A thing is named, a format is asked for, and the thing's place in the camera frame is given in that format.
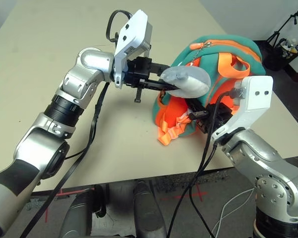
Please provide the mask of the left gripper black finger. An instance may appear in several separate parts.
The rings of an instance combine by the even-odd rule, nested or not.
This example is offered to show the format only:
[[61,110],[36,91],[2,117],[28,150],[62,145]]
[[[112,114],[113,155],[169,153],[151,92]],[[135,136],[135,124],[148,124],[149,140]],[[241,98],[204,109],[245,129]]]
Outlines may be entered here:
[[165,64],[151,63],[151,73],[156,75],[161,75],[168,68],[170,68],[170,66]]
[[145,80],[141,82],[143,88],[155,90],[155,91],[172,91],[177,90],[175,85],[168,84],[164,81]]

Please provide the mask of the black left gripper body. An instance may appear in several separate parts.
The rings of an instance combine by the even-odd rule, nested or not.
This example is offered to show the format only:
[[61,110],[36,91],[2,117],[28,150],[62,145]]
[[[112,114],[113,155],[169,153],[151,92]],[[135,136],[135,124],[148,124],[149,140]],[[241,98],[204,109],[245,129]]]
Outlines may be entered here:
[[145,57],[137,57],[127,63],[128,70],[125,73],[125,85],[137,89],[135,103],[141,102],[142,90],[148,88],[151,63],[152,59]]

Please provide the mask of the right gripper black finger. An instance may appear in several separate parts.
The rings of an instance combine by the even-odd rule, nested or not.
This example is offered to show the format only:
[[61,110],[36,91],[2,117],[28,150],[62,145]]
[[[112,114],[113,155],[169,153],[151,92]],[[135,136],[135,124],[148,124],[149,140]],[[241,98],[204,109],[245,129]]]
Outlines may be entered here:
[[187,99],[187,106],[193,112],[205,112],[206,108],[197,98]]
[[207,119],[210,116],[208,111],[191,112],[189,119]]

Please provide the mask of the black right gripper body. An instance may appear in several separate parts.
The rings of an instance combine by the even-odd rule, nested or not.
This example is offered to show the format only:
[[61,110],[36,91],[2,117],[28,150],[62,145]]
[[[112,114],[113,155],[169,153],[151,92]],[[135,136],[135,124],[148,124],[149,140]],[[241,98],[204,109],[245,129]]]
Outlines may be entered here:
[[[197,120],[197,126],[201,132],[207,134],[211,127],[213,112],[215,109],[215,104],[208,104],[204,110],[209,114],[204,119]],[[224,103],[220,103],[216,112],[215,122],[212,132],[215,132],[218,128],[227,123],[227,121],[232,117],[232,110],[226,106]]]

